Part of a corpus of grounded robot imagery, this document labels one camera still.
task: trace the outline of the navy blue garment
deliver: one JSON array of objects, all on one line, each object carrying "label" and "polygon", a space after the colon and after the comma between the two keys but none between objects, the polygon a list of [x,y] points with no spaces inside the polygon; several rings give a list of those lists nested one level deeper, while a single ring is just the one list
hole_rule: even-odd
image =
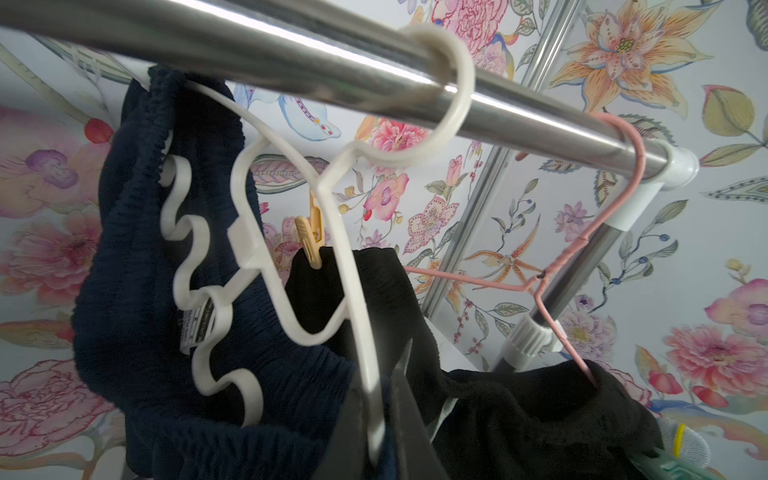
[{"label": "navy blue garment", "polygon": [[[240,427],[242,399],[234,386],[211,397],[195,389],[190,357],[179,351],[171,294],[192,234],[184,242],[161,237],[160,208],[169,190],[157,183],[161,150],[173,130],[170,152],[187,158],[193,172],[180,214],[199,214],[210,225],[209,254],[195,271],[194,289],[224,285],[237,271],[226,232],[237,217],[229,177],[244,139],[235,114],[184,87],[191,78],[231,98],[222,81],[164,68],[151,76],[149,92],[131,85],[126,118],[104,164],[103,234],[73,317],[78,371],[91,390],[125,413],[127,462],[139,475],[309,478],[356,365],[325,346],[288,339],[259,278],[235,301],[231,331],[210,364],[214,378],[240,367],[256,375],[265,399],[261,423]],[[247,196],[261,222],[250,182]]]}]

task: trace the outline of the white plastic hanger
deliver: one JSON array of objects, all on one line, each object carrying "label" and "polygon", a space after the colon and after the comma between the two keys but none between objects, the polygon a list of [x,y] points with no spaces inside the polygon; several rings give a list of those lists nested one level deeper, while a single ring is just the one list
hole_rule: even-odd
[{"label": "white plastic hanger", "polygon": [[[210,299],[214,305],[215,321],[212,330],[194,351],[192,357],[192,376],[197,389],[203,395],[209,396],[234,383],[240,390],[245,405],[243,426],[254,425],[259,422],[263,411],[263,393],[256,377],[246,369],[237,369],[218,380],[214,379],[210,371],[210,352],[229,332],[232,323],[232,302],[257,276],[261,275],[277,312],[280,325],[288,337],[299,345],[312,346],[324,343],[336,333],[344,319],[350,319],[359,359],[362,386],[366,394],[368,451],[369,459],[373,465],[377,464],[385,430],[379,364],[357,266],[349,245],[346,228],[331,196],[331,189],[360,156],[367,157],[376,165],[386,167],[402,167],[423,163],[434,153],[440,151],[456,135],[469,111],[472,93],[475,91],[475,66],[465,45],[458,37],[433,25],[409,26],[402,31],[406,35],[440,50],[454,62],[458,72],[456,86],[455,88],[452,86],[445,87],[446,90],[455,92],[448,112],[435,131],[416,147],[406,151],[384,153],[362,141],[354,141],[347,144],[320,175],[288,141],[247,109],[211,88],[188,82],[189,88],[218,101],[240,115],[260,132],[258,141],[243,149],[232,167],[230,194],[238,218],[227,229],[227,237],[240,269],[225,286],[211,285],[198,290],[190,290],[192,272],[207,255],[210,242],[208,224],[204,218],[190,214],[184,215],[176,221],[178,207],[187,196],[191,182],[191,170],[187,159],[177,155],[168,155],[161,175],[161,184],[164,186],[170,186],[173,182],[170,195],[161,210],[161,233],[163,237],[166,240],[183,240],[190,232],[193,234],[190,254],[174,274],[174,301],[181,310],[195,309],[207,299]],[[250,176],[251,162],[270,144],[285,155],[306,178],[306,182],[315,195],[317,205],[322,211],[325,226],[328,227],[333,236],[333,253],[339,267],[345,296],[320,333],[308,333],[299,324],[280,276],[277,274],[269,248],[246,199],[245,184],[247,181],[252,181]]]}]

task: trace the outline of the pink wire hanger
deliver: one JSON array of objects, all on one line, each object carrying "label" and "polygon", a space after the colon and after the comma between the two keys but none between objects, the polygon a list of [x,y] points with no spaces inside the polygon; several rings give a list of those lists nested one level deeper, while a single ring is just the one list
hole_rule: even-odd
[{"label": "pink wire hanger", "polygon": [[[523,292],[531,288],[534,283],[536,283],[537,280],[539,280],[538,286],[536,287],[536,290],[533,293],[534,300],[536,302],[536,306],[538,307],[539,311],[541,312],[544,319],[549,324],[550,328],[552,328],[552,331],[557,336],[558,340],[563,344],[563,347],[565,347],[565,350],[568,351],[568,353],[573,357],[573,360],[576,362],[576,364],[579,366],[582,372],[589,378],[590,382],[592,382],[592,385],[597,386],[597,382],[594,379],[594,376],[592,375],[592,371],[589,369],[589,366],[584,362],[584,360],[581,358],[581,356],[578,354],[576,349],[571,345],[570,342],[568,342],[568,338],[566,338],[565,333],[560,329],[557,323],[554,322],[554,319],[552,319],[552,316],[547,311],[547,307],[544,306],[544,302],[541,300],[541,297],[544,295],[544,292],[547,289],[547,286],[549,285],[550,280],[554,275],[557,274],[557,272],[560,271],[560,269],[573,257],[576,253],[579,252],[582,248],[587,246],[587,243],[589,243],[589,236],[594,233],[600,225],[603,224],[616,210],[618,210],[619,207],[629,198],[630,195],[634,192],[634,190],[637,188],[637,185],[640,184],[640,182],[643,180],[643,174],[645,172],[645,144],[643,143],[643,138],[640,136],[640,134],[637,132],[637,130],[634,129],[634,127],[627,122],[626,120],[617,117],[615,115],[611,114],[605,114],[605,113],[594,113],[592,114],[594,117],[599,118],[600,120],[604,121],[607,124],[611,124],[614,127],[618,128],[624,134],[626,134],[629,139],[632,141],[632,144],[634,145],[634,151],[636,154],[636,162],[634,165],[634,172],[632,174],[632,178],[629,181],[629,184],[627,185],[627,188],[625,188],[619,195],[616,197],[616,200],[611,202],[610,205],[608,205],[599,215],[597,218],[594,219],[592,223],[590,223],[589,227],[587,227],[583,232],[581,232],[581,235],[579,235],[576,240],[574,240],[571,245],[565,248],[563,252],[558,255],[557,258],[554,259],[552,263],[549,264],[544,269],[543,273],[540,273],[539,275],[532,276],[528,279],[524,284],[522,285],[508,285],[507,283],[498,283],[498,282],[489,282],[487,280],[482,280],[479,278],[474,278],[471,276],[466,275],[458,275],[457,273],[448,273],[448,272],[440,272],[438,270],[427,270],[424,268],[416,268],[413,266],[405,266],[403,267],[406,272],[410,273],[421,273],[422,275],[429,275],[429,276],[439,276],[441,278],[446,278],[449,280],[457,280],[459,282],[466,282],[466,283],[472,283],[474,285],[481,285],[481,286],[488,286],[491,288],[496,288],[499,290],[507,290],[511,292]],[[528,156],[526,153],[519,153],[515,159],[520,161],[523,158]]]}]

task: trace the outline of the purple flower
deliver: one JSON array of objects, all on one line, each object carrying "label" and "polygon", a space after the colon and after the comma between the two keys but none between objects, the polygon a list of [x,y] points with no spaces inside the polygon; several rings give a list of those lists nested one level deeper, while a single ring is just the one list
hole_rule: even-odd
[{"label": "purple flower", "polygon": [[387,248],[389,245],[379,230],[374,230],[373,237],[366,237],[366,244],[363,248]]}]

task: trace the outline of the black garment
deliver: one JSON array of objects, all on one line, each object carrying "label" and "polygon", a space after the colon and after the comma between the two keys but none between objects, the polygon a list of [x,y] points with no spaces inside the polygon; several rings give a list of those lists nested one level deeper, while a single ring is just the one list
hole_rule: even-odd
[{"label": "black garment", "polygon": [[[354,254],[382,369],[413,338],[406,374],[423,422],[432,427],[446,407],[433,445],[454,480],[636,478],[626,455],[653,455],[654,446],[661,446],[651,413],[593,362],[588,365],[597,388],[573,362],[513,374],[443,372],[395,251]],[[313,332],[322,329],[343,297],[331,250],[321,249],[321,257],[323,268],[314,270],[298,252],[288,280],[299,321]],[[347,347],[351,332],[340,330],[337,337],[329,346],[353,354]]]}]

